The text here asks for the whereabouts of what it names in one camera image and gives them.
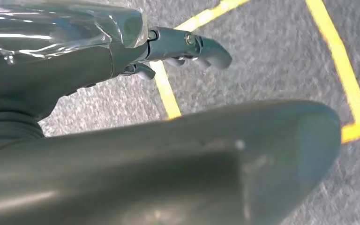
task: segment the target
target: plastic wrap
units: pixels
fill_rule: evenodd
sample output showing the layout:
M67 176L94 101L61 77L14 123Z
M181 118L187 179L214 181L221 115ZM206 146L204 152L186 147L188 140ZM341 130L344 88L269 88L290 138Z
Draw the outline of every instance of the plastic wrap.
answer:
M0 56L9 64L49 59L121 42L126 48L148 38L141 12L85 1L0 0Z

